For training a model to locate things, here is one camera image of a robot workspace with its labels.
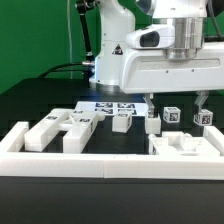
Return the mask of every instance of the white rectangular block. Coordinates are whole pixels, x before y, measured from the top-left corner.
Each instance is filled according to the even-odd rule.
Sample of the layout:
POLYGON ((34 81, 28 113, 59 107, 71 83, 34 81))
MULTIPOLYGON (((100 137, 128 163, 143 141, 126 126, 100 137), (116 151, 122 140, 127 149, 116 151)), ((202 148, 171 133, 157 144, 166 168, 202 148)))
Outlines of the white rectangular block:
POLYGON ((69 109, 54 109, 25 135, 26 151, 42 152, 59 132, 59 124, 68 119, 69 109))
POLYGON ((224 135, 215 126, 204 127, 203 137, 224 156, 224 135))
POLYGON ((28 122, 17 122, 0 142, 0 152, 19 152, 24 145, 24 135, 29 131, 28 122))
POLYGON ((63 138, 64 153, 81 153, 96 129, 98 112, 84 112, 63 138))

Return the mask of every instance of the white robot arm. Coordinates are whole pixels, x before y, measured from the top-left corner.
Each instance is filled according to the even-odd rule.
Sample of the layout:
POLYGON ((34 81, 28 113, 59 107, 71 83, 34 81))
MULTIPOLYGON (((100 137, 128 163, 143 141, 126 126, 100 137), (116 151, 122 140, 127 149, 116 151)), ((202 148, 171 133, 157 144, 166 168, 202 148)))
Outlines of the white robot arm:
POLYGON ((207 0, 137 4, 154 11, 153 24, 127 35, 119 83, 125 93, 224 88, 224 43, 204 44, 207 0))

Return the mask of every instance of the white cube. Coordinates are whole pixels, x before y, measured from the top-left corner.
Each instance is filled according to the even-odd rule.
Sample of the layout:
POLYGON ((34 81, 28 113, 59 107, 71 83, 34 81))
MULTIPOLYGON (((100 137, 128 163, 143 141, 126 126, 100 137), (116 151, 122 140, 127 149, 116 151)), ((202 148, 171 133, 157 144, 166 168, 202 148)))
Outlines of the white cube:
POLYGON ((131 111, 119 111, 113 117, 112 131, 126 133, 132 125, 132 112, 131 111))
POLYGON ((194 115, 194 123, 199 126, 212 125, 213 113, 209 110, 203 109, 198 114, 194 115))
POLYGON ((146 134, 160 134, 161 131, 161 118, 150 117, 148 112, 145 114, 145 132, 146 134))
POLYGON ((177 107, 164 107, 163 120, 167 123, 179 123, 180 112, 177 107))

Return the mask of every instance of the cube with printed marker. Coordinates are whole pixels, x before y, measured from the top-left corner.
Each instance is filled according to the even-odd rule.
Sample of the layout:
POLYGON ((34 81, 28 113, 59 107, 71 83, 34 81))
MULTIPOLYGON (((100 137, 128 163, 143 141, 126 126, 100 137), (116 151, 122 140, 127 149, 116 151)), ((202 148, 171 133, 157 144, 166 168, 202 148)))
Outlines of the cube with printed marker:
POLYGON ((209 110, 202 109, 198 114, 194 115, 194 123, 199 126, 212 125, 213 113, 209 110))
POLYGON ((132 125, 132 112, 120 110, 113 117, 112 131, 126 133, 132 125))
POLYGON ((179 123, 180 113, 181 111, 177 107, 164 107, 163 120, 167 123, 179 123))

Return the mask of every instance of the black table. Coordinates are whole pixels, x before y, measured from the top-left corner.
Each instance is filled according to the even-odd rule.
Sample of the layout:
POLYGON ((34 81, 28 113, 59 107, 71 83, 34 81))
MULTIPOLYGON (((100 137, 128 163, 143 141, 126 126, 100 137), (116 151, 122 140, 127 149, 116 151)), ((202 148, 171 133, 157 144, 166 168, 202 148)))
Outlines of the black table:
MULTIPOLYGON (((193 93, 156 95, 161 115, 164 106, 177 106, 182 114, 180 124, 163 122, 162 129, 201 135, 192 122, 195 98, 193 93)), ((86 100, 143 102, 141 95, 89 89, 83 80, 26 79, 0 96, 0 137, 17 121, 33 126, 54 108, 74 108, 86 100)), ((216 92, 206 105, 221 131, 223 105, 216 92)), ((127 134, 106 132, 111 133, 111 118, 99 124, 84 153, 147 153, 143 118, 134 119, 127 134), (96 141, 101 136, 104 143, 96 141)), ((223 181, 0 177, 0 223, 223 223, 223 189, 223 181)))

